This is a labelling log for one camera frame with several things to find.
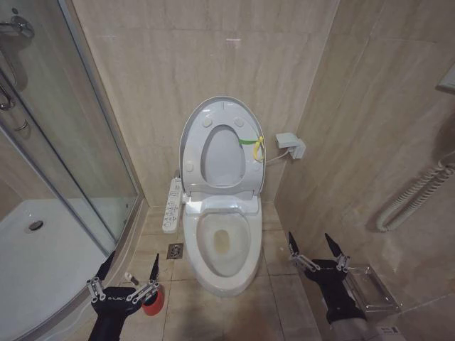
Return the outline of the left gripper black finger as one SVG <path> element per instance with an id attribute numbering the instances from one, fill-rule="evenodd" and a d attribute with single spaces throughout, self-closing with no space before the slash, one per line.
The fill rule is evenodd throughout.
<path id="1" fill-rule="evenodd" d="M 129 295 L 129 301 L 133 304 L 137 304 L 139 301 L 141 303 L 145 303 L 149 301 L 151 298 L 157 295 L 159 290 L 159 283 L 158 278 L 159 276 L 159 254 L 156 255 L 154 260 L 149 282 L 145 283 L 144 285 L 140 286 L 138 289 L 135 290 L 132 294 Z"/>
<path id="2" fill-rule="evenodd" d="M 114 255 L 115 251 L 113 251 L 107 260 L 99 267 L 98 272 L 92 278 L 86 281 L 86 287 L 90 292 L 92 303 L 96 303 L 97 301 L 104 301 L 107 297 L 104 293 L 104 286 L 102 285 L 102 281 L 106 278 L 109 272 Z"/>

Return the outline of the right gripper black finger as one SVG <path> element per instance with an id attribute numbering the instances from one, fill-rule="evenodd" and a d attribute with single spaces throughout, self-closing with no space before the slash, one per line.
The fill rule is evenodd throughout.
<path id="1" fill-rule="evenodd" d="M 340 246 L 327 234 L 325 233 L 325 238 L 328 243 L 329 249 L 331 250 L 333 256 L 336 259 L 336 269 L 344 273 L 348 273 L 348 266 L 350 263 L 350 257 L 345 255 Z"/>
<path id="2" fill-rule="evenodd" d="M 308 257 L 306 257 L 300 253 L 297 243 L 291 232 L 288 232 L 288 238 L 289 238 L 289 251 L 291 254 L 290 261 L 298 269 L 301 269 L 303 271 L 313 272 L 314 265 L 312 264 L 312 261 Z"/>

